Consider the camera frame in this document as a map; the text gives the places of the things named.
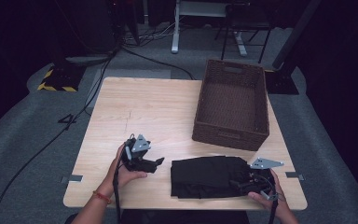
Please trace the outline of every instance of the white table leg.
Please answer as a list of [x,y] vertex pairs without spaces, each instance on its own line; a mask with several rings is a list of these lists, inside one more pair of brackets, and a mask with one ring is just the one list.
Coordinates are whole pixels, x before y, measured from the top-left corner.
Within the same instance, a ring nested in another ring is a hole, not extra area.
[[172,53],[178,53],[179,51],[179,14],[180,14],[180,0],[176,0],[175,8],[175,30],[173,32],[172,39]]
[[245,57],[248,55],[246,52],[245,45],[243,44],[243,40],[241,38],[241,32],[234,32],[235,40],[237,41],[238,50],[240,51],[240,55]]

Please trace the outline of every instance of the metal bracket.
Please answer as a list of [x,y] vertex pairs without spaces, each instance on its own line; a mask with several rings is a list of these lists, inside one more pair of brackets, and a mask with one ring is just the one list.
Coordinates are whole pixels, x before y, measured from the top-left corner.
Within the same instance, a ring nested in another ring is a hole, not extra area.
[[298,178],[299,180],[305,180],[305,176],[303,176],[302,174],[298,174],[296,172],[286,172],[286,177],[287,178]]
[[61,183],[68,184],[69,182],[81,182],[83,180],[83,175],[70,175],[69,177],[62,176]]
[[139,134],[135,144],[132,147],[132,152],[139,152],[150,149],[149,143],[145,140],[144,136]]
[[264,192],[263,190],[261,190],[261,195],[263,195],[263,197],[269,201],[275,201],[278,200],[278,194],[273,194],[273,195],[267,195],[266,192]]
[[127,153],[127,158],[129,159],[129,161],[132,160],[132,155],[131,155],[129,147],[126,147],[126,153]]
[[272,167],[283,166],[283,162],[257,158],[250,166],[252,169],[265,170]]

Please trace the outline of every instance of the brown woven basket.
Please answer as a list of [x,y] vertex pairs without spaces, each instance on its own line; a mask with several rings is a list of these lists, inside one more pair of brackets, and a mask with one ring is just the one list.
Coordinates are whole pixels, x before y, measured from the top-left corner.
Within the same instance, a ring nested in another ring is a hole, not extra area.
[[208,60],[192,138],[257,151],[269,136],[264,69]]

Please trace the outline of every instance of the bracelet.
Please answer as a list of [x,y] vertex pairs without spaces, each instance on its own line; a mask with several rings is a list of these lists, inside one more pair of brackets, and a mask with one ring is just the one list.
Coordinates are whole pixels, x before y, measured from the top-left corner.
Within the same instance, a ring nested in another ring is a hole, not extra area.
[[107,202],[107,204],[112,203],[112,200],[110,200],[110,198],[108,198],[108,197],[104,196],[103,194],[97,192],[97,190],[94,190],[92,192],[92,195],[97,196],[99,199],[105,200]]

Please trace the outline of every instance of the power cord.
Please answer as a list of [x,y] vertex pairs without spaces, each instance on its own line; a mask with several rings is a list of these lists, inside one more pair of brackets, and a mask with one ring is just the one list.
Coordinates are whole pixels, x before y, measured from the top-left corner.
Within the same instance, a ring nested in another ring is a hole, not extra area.
[[[103,76],[105,70],[106,70],[106,67],[107,65],[112,61],[112,59],[116,56],[116,53],[112,53],[109,57],[108,57],[108,60],[107,62],[103,65],[103,69],[102,69],[102,74],[101,76]],[[42,153],[47,147],[49,147],[58,137],[61,136],[62,133],[65,132],[65,130],[67,130],[69,128],[69,126],[71,126],[72,123],[74,123],[79,117],[80,115],[86,111],[86,108],[89,106],[89,104],[91,103],[92,99],[95,97],[97,91],[94,92],[94,94],[92,95],[91,99],[86,103],[86,105],[83,106],[83,108],[74,116],[73,119],[71,119],[67,124],[66,126],[60,130],[58,132],[58,134],[56,134],[47,144],[45,144],[38,152],[36,152],[33,157],[31,159],[29,159],[24,165],[22,165],[22,167],[20,168],[20,170],[13,175],[13,177],[10,179],[10,181],[7,183],[7,185],[5,186],[5,189],[4,191],[1,193],[1,196],[0,196],[0,204],[7,192],[7,190],[10,188],[10,186],[13,184],[13,182],[16,180],[16,178],[20,175],[20,173],[40,154]]]
[[269,187],[272,190],[272,206],[271,206],[271,213],[269,214],[269,223],[268,224],[273,224],[274,223],[274,218],[275,218],[275,213],[278,207],[278,199],[279,199],[279,194],[277,193],[277,190],[275,189],[275,186],[268,180],[266,179],[264,176],[262,175],[255,175],[261,179],[263,179],[264,181],[266,181],[269,184]]
[[[115,51],[114,51],[114,53],[113,53],[114,55],[112,55],[112,57],[116,56],[116,54],[118,53],[118,51],[119,51],[119,49],[115,49]],[[85,102],[85,107],[86,107],[86,109],[85,109],[84,111],[85,111],[86,114],[88,114],[88,115],[90,115],[90,116],[91,116],[91,114],[87,111],[87,107],[89,107],[90,103],[92,102],[92,100],[94,99],[95,95],[97,94],[98,89],[100,89],[100,87],[101,87],[101,84],[102,84],[102,82],[103,82],[103,76],[104,76],[105,70],[106,70],[106,68],[107,68],[107,65],[110,63],[110,60],[107,61],[107,62],[105,62],[105,63],[103,64],[103,66],[101,67],[100,77],[98,77],[98,80],[94,83],[94,85],[92,85],[92,88],[91,88],[91,90],[89,91],[89,94],[88,94],[87,97],[86,97],[86,102]],[[89,97],[90,97],[92,91],[94,91],[94,93],[93,93],[91,99],[87,102],[87,99],[89,99]]]
[[173,33],[167,33],[167,34],[165,34],[165,33],[167,31],[170,31],[171,29],[173,29],[174,25],[175,25],[175,22],[170,24],[168,27],[161,29],[160,31],[156,31],[156,27],[155,27],[155,31],[152,32],[151,34],[148,34],[148,35],[146,34],[147,31],[148,31],[147,30],[143,35],[139,36],[140,39],[141,39],[141,44],[140,45],[128,43],[129,40],[133,40],[132,37],[125,38],[124,46],[127,47],[127,48],[143,47],[143,46],[146,46],[148,43],[152,42],[153,40],[160,40],[160,39],[163,39],[163,38],[167,37],[168,35],[173,35]]
[[126,150],[126,148],[121,149],[120,155],[118,157],[118,162],[117,162],[117,165],[116,165],[115,174],[114,174],[113,183],[112,183],[113,184],[113,190],[115,192],[117,223],[121,222],[120,198],[119,198],[119,195],[118,195],[118,169],[120,169],[120,167],[121,167],[121,165],[120,165],[121,157],[123,156],[124,150]]
[[130,50],[125,49],[125,48],[122,48],[122,49],[123,49],[124,51],[126,51],[127,53],[129,53],[129,54],[132,54],[132,55],[138,56],[138,57],[140,57],[140,58],[146,59],[146,60],[148,60],[148,61],[150,61],[150,62],[159,63],[159,64],[163,64],[163,65],[166,65],[166,66],[169,66],[169,67],[173,67],[173,68],[177,68],[177,69],[179,69],[179,70],[182,70],[182,71],[186,72],[186,73],[190,76],[191,80],[197,80],[190,72],[188,72],[188,71],[185,70],[184,68],[178,67],[178,66],[173,65],[173,64],[170,64],[170,63],[164,63],[164,62],[161,62],[161,61],[158,61],[158,60],[155,60],[155,59],[147,58],[147,57],[145,57],[145,56],[143,56],[143,55],[140,55],[140,54],[138,54],[138,53],[135,53],[135,52],[130,51]]

